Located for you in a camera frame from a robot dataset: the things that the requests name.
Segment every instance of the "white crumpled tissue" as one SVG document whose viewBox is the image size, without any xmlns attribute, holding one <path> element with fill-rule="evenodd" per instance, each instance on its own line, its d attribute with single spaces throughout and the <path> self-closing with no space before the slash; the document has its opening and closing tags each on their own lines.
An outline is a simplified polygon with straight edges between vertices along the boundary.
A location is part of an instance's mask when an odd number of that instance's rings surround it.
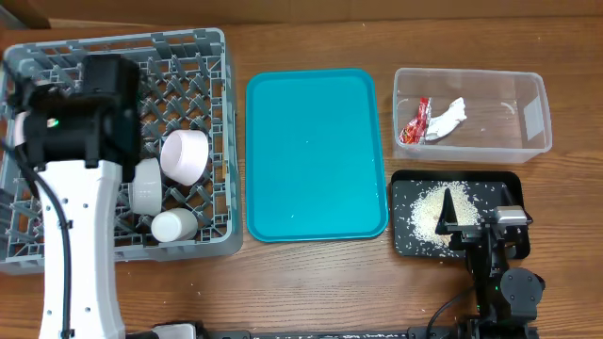
<svg viewBox="0 0 603 339">
<path fill-rule="evenodd" d="M 447 136 L 461 121 L 467 119 L 464 114 L 464 100 L 459 98 L 450 104 L 450 107 L 439 117 L 431 118 L 425 133 L 425 140 L 436 140 Z"/>
</svg>

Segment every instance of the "gray dish rack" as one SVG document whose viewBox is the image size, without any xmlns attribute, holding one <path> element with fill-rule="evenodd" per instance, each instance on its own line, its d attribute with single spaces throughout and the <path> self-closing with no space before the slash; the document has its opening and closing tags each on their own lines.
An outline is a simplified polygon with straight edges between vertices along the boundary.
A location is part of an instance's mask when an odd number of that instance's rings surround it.
<svg viewBox="0 0 603 339">
<path fill-rule="evenodd" d="M 14 71 L 78 91 L 82 58 L 121 54 L 135 60 L 149 77 L 140 100 L 144 158 L 158 157 L 167 135 L 176 129 L 202 130 L 210 139 L 210 161 L 193 186 L 163 180 L 163 209 L 186 207 L 200 221 L 196 237 L 158 243 L 150 232 L 153 217 L 130 211 L 122 185 L 115 215 L 115 260 L 170 261 L 227 255 L 243 243 L 240 176 L 236 163 L 234 69 L 223 33 L 216 28 L 127 35 L 84 40 L 26 43 L 7 49 L 4 60 Z M 0 75 L 6 98 L 11 84 Z M 2 103 L 0 118 L 12 143 L 13 112 Z M 0 172 L 0 271 L 43 272 L 43 224 L 39 202 L 31 197 L 12 159 Z"/>
</svg>

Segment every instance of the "cup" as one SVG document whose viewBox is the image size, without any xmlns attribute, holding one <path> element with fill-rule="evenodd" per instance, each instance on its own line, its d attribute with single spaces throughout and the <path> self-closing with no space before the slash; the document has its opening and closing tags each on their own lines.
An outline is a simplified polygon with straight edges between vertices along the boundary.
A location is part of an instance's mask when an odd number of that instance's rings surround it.
<svg viewBox="0 0 603 339">
<path fill-rule="evenodd" d="M 176 130 L 161 148 L 161 169 L 174 181 L 191 186 L 201 178 L 207 165 L 209 143 L 201 131 Z"/>
<path fill-rule="evenodd" d="M 144 159 L 136 165 L 134 180 L 128 186 L 130 209 L 136 214 L 156 216 L 161 212 L 163 192 L 157 159 Z"/>
<path fill-rule="evenodd" d="M 162 212 L 151 223 L 151 233 L 160 242 L 189 240 L 198 228 L 197 218 L 185 208 Z"/>
</svg>

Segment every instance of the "wooden table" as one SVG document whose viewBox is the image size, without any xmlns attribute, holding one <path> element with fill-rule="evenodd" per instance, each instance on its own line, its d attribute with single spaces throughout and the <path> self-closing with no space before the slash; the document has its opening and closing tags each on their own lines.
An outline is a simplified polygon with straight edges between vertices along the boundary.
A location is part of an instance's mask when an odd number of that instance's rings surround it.
<svg viewBox="0 0 603 339">
<path fill-rule="evenodd" d="M 153 30 L 9 32 L 2 46 Z M 516 172 L 535 219 L 531 255 L 517 264 L 547 283 L 536 323 L 542 337 L 600 337 L 603 20 L 240 25 L 223 30 L 236 64 L 238 126 L 244 126 L 246 84 L 258 73 L 359 67 L 376 85 L 387 181 L 399 169 Z M 550 103 L 553 149 L 518 166 L 393 159 L 391 99 L 394 72 L 400 67 L 539 73 Z M 238 132 L 238 164 L 244 173 L 244 128 Z M 229 257 L 117 264 L 122 317 L 129 331 L 183 318 L 202 319 L 213 330 L 254 332 L 425 325 L 440 305 L 468 286 L 468 273 L 459 263 L 399 257 L 392 233 L 389 226 L 373 240 L 273 245 L 245 233 L 243 248 Z M 1 276 L 0 337 L 37 337 L 42 296 L 42 275 Z M 451 323 L 473 307 L 471 300 L 461 303 L 440 323 Z"/>
</svg>

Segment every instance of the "black rectangular tray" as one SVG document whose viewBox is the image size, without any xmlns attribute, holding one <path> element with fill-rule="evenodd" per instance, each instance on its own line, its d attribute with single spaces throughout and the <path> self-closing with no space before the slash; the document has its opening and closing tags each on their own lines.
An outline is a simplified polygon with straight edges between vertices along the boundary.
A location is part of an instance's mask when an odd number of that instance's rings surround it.
<svg viewBox="0 0 603 339">
<path fill-rule="evenodd" d="M 402 256 L 432 258 L 464 258 L 462 250 L 439 249 L 431 242 L 419 241 L 413 236 L 415 225 L 410 222 L 411 204 L 421 191 L 437 185 L 438 182 L 467 182 L 470 200 L 475 204 L 482 218 L 494 216 L 494 208 L 501 205 L 503 186 L 524 206 L 521 182 L 517 175 L 509 171 L 477 170 L 398 170 L 391 179 L 390 218 L 394 226 L 394 246 Z M 528 229 L 522 233 L 522 241 L 507 250 L 511 259 L 523 259 L 530 253 Z"/>
</svg>

